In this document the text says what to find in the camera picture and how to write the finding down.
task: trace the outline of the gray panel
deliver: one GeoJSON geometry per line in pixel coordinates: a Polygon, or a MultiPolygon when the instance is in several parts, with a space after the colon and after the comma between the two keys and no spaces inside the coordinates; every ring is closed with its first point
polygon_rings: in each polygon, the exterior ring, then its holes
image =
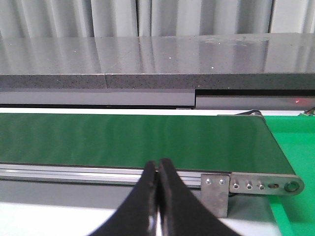
{"type": "Polygon", "coordinates": [[[0,89],[1,104],[194,106],[194,90],[0,89]]]}
{"type": "Polygon", "coordinates": [[[250,96],[197,96],[196,109],[224,110],[308,110],[315,104],[314,97],[250,97],[250,96]]]}
{"type": "Polygon", "coordinates": [[[314,58],[313,34],[3,39],[0,84],[13,89],[315,89],[314,58]]]}
{"type": "Polygon", "coordinates": [[[101,74],[94,38],[0,40],[0,75],[101,74]]]}

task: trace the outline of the green surface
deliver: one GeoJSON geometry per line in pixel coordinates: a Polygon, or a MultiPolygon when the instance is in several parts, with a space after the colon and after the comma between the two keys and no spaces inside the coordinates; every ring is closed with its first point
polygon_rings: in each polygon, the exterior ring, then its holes
{"type": "Polygon", "coordinates": [[[254,116],[0,114],[0,161],[293,174],[254,116]]]}
{"type": "Polygon", "coordinates": [[[296,236],[315,235],[315,118],[266,117],[267,124],[296,174],[305,183],[302,193],[272,201],[272,209],[284,236],[291,227],[296,236]],[[283,206],[290,226],[281,211],[283,206]]]}

